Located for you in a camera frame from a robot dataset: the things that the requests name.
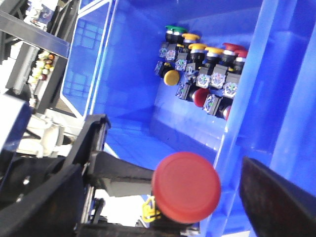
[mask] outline yellow push button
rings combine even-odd
[[[189,49],[191,50],[205,50],[206,47],[207,45],[204,43],[192,43],[189,45]]]
[[[222,54],[224,52],[223,49],[214,48],[214,47],[206,47],[205,50],[208,51],[209,53],[216,53],[216,54]]]
[[[184,33],[182,34],[182,37],[186,40],[194,40],[194,41],[200,39],[200,36],[195,35],[195,34],[190,34],[190,33]]]
[[[176,85],[178,84],[179,79],[180,75],[176,70],[170,70],[163,77],[163,81],[166,85]]]

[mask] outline yellow clip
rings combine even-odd
[[[197,50],[204,50],[207,47],[204,43],[191,43],[189,45],[189,49],[197,49]]]
[[[155,219],[160,218],[160,211],[156,210],[155,197],[151,196],[143,204],[143,216],[142,219],[146,223],[153,222]]]
[[[190,34],[190,33],[184,33],[182,34],[182,37],[185,38],[186,40],[194,40],[194,41],[200,39],[198,35]]]
[[[205,50],[210,52],[210,53],[216,53],[216,54],[222,54],[224,52],[223,49],[221,49],[221,48],[214,48],[214,47],[206,47]]]

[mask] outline blue plastic bin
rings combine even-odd
[[[191,151],[214,164],[222,196],[200,223],[201,236],[251,229],[238,195],[245,155],[316,195],[315,1],[98,0],[90,6],[78,20],[62,96],[79,117],[109,116],[107,142],[122,159],[155,169],[170,153]],[[101,39],[82,31],[81,22],[95,26]],[[177,87],[154,74],[170,24],[209,46],[249,48],[227,122],[179,100]],[[83,36],[93,48],[79,41]]]

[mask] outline red push button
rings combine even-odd
[[[229,50],[229,51],[233,51],[233,52],[236,50],[239,50],[239,49],[245,49],[244,46],[234,44],[234,43],[223,43],[223,45],[226,47],[225,50]]]
[[[209,90],[203,89],[203,88],[198,89],[196,92],[194,92],[192,99],[195,105],[198,107],[203,107],[208,94],[209,94]]]
[[[238,55],[237,57],[240,57],[240,58],[246,58],[248,55],[248,51],[243,50],[243,49],[235,50],[234,53],[237,54]]]
[[[179,223],[195,223],[209,216],[221,193],[213,166],[190,152],[166,157],[154,172],[152,187],[160,211]]]

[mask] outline white surface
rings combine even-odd
[[[229,234],[229,235],[224,235],[222,237],[248,237],[250,231],[245,231],[245,232],[239,232],[235,234]]]
[[[144,200],[141,196],[109,197],[105,190],[97,190],[95,197],[105,200],[101,215],[106,216],[109,223],[135,226],[142,215]]]
[[[74,136],[78,136],[84,121],[69,115],[62,114],[53,110],[46,110],[45,115],[51,117],[55,123],[59,123],[65,127],[65,132]]]
[[[16,99],[12,96],[0,95],[0,151],[11,131],[17,116],[19,115],[24,101]]]
[[[54,11],[57,6],[58,0],[42,0],[41,3]]]
[[[1,75],[1,79],[0,79],[0,94],[3,94],[7,91],[7,89],[5,88],[10,74],[12,72],[13,66],[15,63],[15,59],[12,58],[8,58],[8,60],[5,60],[2,62],[2,65],[0,65],[0,75]]]

